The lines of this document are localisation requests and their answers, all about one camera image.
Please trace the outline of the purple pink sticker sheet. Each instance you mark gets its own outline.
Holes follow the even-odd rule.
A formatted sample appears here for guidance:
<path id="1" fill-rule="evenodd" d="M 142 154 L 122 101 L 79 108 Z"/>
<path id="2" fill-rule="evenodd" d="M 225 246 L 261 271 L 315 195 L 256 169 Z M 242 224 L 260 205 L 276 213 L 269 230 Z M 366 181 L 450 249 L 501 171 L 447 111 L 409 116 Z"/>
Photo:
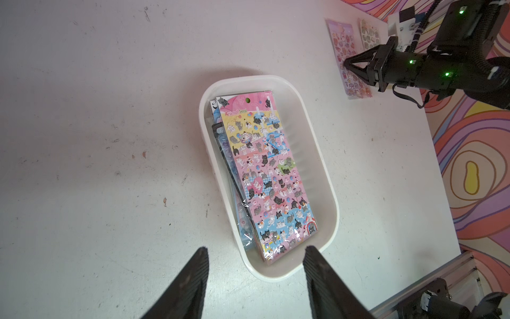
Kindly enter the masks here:
<path id="1" fill-rule="evenodd" d="M 343 65 L 347 58 L 357 54 L 353 26 L 330 19 L 327 19 L 326 23 L 348 99 L 371 98 L 372 93 L 369 86 Z"/>

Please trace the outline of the pink cat sticker sheet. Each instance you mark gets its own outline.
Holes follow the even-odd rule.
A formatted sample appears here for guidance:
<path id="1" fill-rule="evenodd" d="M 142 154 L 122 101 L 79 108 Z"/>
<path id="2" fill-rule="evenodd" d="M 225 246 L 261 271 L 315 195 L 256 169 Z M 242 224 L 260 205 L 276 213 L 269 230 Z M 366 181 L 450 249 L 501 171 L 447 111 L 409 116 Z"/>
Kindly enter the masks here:
<path id="1" fill-rule="evenodd" d="M 317 221 L 272 92 L 216 98 L 254 236 L 270 265 L 315 235 Z"/>

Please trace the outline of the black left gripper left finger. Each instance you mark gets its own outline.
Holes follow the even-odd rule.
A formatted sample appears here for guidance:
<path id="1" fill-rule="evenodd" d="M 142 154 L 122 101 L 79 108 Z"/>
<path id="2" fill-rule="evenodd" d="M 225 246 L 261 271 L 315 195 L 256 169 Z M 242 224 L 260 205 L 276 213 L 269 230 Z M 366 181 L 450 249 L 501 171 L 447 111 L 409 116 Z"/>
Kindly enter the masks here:
<path id="1" fill-rule="evenodd" d="M 200 247 L 143 318 L 201 318 L 209 277 L 209 254 Z"/>

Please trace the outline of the white plastic storage box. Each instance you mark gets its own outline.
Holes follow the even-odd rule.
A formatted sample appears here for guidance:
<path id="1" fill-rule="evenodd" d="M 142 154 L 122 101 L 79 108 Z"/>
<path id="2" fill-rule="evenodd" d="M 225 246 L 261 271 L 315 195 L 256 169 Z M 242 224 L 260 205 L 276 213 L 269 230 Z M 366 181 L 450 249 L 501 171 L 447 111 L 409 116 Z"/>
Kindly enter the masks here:
<path id="1" fill-rule="evenodd" d="M 212 84 L 199 105 L 207 153 L 235 235 L 239 211 L 254 247 L 241 257 L 258 279 L 278 282 L 301 268 L 305 246 L 324 250 L 339 205 L 304 101 L 281 77 Z"/>

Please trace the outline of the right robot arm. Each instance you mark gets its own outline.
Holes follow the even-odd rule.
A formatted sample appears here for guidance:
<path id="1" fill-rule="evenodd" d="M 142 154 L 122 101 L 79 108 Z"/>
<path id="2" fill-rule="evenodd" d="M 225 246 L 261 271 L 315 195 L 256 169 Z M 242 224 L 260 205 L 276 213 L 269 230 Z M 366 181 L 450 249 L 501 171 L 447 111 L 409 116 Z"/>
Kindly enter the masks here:
<path id="1" fill-rule="evenodd" d="M 409 48 L 397 50 L 398 38 L 389 37 L 344 66 L 365 84 L 385 92 L 416 87 L 442 100 L 462 90 L 474 100 L 509 109 L 509 58 L 488 58 L 508 13 L 508 1 L 454 1 L 426 53 L 415 53 L 418 40 L 439 1 L 421 21 Z"/>

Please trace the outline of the green beige sticker sheet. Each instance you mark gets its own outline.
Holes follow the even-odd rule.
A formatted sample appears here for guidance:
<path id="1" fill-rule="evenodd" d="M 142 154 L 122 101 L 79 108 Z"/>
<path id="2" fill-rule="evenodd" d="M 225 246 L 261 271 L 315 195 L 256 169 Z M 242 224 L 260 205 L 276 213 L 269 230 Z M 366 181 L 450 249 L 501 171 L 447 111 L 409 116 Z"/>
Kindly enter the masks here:
<path id="1" fill-rule="evenodd" d="M 369 24 L 365 19 L 359 20 L 359 30 L 364 51 L 381 44 L 379 30 Z"/>

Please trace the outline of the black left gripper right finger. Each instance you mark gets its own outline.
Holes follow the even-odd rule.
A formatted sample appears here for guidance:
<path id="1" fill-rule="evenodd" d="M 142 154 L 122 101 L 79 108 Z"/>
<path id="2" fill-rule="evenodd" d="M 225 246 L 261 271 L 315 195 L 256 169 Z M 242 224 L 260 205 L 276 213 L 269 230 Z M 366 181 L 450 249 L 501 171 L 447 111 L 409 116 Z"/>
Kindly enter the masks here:
<path id="1" fill-rule="evenodd" d="M 305 249 L 303 266 L 313 318 L 373 318 L 314 246 Z"/>

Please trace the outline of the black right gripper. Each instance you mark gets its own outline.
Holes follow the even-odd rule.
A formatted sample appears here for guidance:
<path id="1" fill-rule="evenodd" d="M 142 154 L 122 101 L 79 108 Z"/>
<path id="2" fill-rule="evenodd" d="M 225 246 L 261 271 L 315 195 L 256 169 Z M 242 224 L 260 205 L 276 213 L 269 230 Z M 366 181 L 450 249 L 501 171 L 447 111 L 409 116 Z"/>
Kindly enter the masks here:
<path id="1" fill-rule="evenodd" d="M 446 98 L 455 93 L 460 62 L 449 56 L 397 50 L 397 38 L 346 58 L 343 66 L 366 85 L 416 87 Z"/>

